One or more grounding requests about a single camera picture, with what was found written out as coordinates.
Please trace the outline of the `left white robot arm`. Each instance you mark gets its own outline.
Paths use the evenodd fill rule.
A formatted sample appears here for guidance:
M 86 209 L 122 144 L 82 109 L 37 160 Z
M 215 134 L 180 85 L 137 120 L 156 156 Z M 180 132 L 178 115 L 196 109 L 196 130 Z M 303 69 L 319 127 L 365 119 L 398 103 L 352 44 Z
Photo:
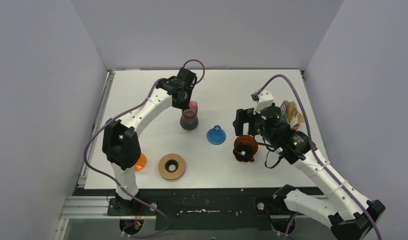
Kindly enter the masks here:
M 128 215 L 141 209 L 135 166 L 142 154 L 139 137 L 145 128 L 168 108 L 190 108 L 197 75 L 181 67 L 176 76 L 157 80 L 147 97 L 126 114 L 108 120 L 104 128 L 102 152 L 110 162 L 114 178 L 115 206 Z

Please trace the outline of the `orange coffee filter box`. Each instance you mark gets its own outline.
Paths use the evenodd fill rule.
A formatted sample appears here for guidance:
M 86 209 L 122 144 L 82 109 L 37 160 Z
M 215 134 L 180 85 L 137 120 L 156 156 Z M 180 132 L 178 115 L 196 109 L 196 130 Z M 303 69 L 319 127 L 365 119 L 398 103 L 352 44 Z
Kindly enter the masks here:
M 298 110 L 295 101 L 284 100 L 280 106 L 282 120 L 290 125 L 292 130 L 298 130 L 305 123 L 303 114 Z

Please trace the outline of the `amber plastic coffee dripper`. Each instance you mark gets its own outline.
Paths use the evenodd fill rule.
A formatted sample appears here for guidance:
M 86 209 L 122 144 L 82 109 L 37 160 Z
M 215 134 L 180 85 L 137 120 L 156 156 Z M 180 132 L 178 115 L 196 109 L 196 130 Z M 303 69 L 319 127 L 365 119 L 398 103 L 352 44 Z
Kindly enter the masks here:
M 235 139 L 232 152 L 238 162 L 253 163 L 258 149 L 258 144 L 252 136 L 241 135 Z

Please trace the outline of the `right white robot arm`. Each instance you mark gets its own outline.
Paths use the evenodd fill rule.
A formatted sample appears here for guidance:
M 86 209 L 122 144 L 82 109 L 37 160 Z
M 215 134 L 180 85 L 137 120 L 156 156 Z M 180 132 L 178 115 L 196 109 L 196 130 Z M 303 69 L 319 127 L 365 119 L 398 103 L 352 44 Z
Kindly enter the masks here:
M 282 210 L 308 216 L 330 228 L 338 240 L 362 240 L 375 228 L 386 207 L 359 193 L 326 160 L 305 133 L 291 129 L 283 121 L 279 107 L 265 107 L 261 113 L 253 108 L 238 109 L 232 125 L 236 136 L 248 124 L 251 138 L 260 135 L 265 145 L 278 152 L 293 167 L 304 173 L 328 198 L 314 198 L 291 185 L 274 193 L 273 201 Z

